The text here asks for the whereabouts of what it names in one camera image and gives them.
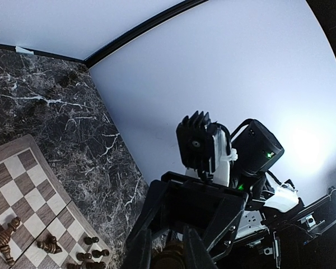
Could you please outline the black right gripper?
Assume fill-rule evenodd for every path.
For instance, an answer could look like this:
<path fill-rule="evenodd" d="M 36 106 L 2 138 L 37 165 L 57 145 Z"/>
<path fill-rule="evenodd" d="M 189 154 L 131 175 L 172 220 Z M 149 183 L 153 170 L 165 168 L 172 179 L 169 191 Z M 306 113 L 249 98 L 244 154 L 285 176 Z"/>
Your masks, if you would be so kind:
<path fill-rule="evenodd" d="M 213 182 L 168 171 L 151 182 L 141 213 L 126 246 L 149 229 L 154 239 L 168 230 L 194 228 L 213 261 L 229 255 L 245 210 L 248 194 Z"/>

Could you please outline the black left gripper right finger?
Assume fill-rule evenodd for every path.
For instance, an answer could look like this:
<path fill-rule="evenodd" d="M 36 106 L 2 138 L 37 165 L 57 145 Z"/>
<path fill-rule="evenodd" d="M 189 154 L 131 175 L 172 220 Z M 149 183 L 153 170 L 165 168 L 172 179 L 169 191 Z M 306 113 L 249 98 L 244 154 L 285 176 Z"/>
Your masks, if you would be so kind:
<path fill-rule="evenodd" d="M 212 261 L 200 236 L 194 228 L 184 226 L 183 245 L 186 268 L 216 268 L 216 265 Z"/>

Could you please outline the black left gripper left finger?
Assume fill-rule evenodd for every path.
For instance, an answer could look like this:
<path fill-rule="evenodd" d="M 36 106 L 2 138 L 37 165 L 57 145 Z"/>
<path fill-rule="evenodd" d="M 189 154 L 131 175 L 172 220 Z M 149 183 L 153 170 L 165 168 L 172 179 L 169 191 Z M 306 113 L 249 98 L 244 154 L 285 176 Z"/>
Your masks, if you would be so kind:
<path fill-rule="evenodd" d="M 152 226 L 135 225 L 126 240 L 126 256 L 120 268 L 148 269 L 152 258 Z"/>

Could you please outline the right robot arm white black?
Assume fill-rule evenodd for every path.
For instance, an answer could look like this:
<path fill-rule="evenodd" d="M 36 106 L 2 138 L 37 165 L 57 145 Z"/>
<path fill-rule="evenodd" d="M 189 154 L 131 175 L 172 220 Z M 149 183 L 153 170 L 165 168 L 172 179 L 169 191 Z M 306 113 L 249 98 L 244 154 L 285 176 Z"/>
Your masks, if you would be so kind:
<path fill-rule="evenodd" d="M 305 205 L 261 122 L 229 132 L 196 112 L 176 135 L 186 171 L 150 184 L 123 268 L 336 268 L 336 187 Z"/>

